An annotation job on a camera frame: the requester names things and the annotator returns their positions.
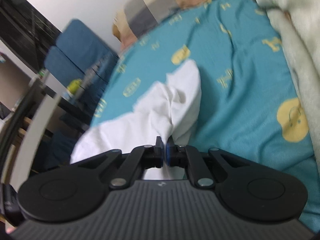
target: plaid pillow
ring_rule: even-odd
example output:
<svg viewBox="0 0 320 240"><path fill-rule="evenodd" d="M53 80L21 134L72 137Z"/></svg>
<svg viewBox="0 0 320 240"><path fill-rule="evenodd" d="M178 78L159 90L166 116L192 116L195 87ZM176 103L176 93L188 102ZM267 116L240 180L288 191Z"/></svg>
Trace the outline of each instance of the plaid pillow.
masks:
<svg viewBox="0 0 320 240"><path fill-rule="evenodd" d="M162 20L177 12L197 6L206 0L129 0L117 12L113 34L120 35L122 49L130 46Z"/></svg>

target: dark window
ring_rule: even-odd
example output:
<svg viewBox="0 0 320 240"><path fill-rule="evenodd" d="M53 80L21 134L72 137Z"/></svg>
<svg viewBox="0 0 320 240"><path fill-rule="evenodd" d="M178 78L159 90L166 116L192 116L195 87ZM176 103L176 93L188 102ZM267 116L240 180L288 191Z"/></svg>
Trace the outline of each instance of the dark window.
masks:
<svg viewBox="0 0 320 240"><path fill-rule="evenodd" d="M0 0L0 39L35 73L59 34L27 0Z"/></svg>

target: blanket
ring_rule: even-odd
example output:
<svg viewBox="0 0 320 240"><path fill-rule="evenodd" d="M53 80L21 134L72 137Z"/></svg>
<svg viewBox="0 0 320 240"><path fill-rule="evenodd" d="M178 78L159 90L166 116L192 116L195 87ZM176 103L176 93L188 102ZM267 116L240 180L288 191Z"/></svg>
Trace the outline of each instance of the blanket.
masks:
<svg viewBox="0 0 320 240"><path fill-rule="evenodd" d="M129 153L141 145L154 145L161 136L166 143L172 135L176 144L188 144L201 99L199 70L187 60L166 75L166 84L154 82L133 106L133 111L90 128L77 142L71 155L75 163L111 149ZM164 167L147 170L145 179L182 178L184 170Z"/></svg>
<svg viewBox="0 0 320 240"><path fill-rule="evenodd" d="M255 1L267 9L271 25L281 36L320 170L320 0Z"/></svg>

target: gray ribbed panel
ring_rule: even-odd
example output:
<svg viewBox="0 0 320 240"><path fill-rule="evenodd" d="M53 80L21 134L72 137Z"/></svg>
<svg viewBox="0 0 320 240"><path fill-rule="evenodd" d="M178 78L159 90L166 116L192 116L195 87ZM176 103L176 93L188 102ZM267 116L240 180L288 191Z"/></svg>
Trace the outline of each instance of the gray ribbed panel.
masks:
<svg viewBox="0 0 320 240"><path fill-rule="evenodd" d="M17 240L304 240L312 233L297 220L261 225L226 211L215 194L189 181L136 181L113 191L90 216L61 225L28 221Z"/></svg>

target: blue patterned bed sheet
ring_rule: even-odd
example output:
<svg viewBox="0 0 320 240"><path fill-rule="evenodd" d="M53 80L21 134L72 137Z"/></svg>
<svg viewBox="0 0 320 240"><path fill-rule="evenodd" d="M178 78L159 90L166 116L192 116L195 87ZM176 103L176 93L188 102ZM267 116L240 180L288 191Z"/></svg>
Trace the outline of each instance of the blue patterned bed sheet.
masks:
<svg viewBox="0 0 320 240"><path fill-rule="evenodd" d="M196 61L202 99L189 144L218 147L285 171L308 189L300 220L320 229L320 183L307 119L295 92L280 36L251 0L208 0L175 14L122 57L92 126L132 111L155 81L186 59Z"/></svg>

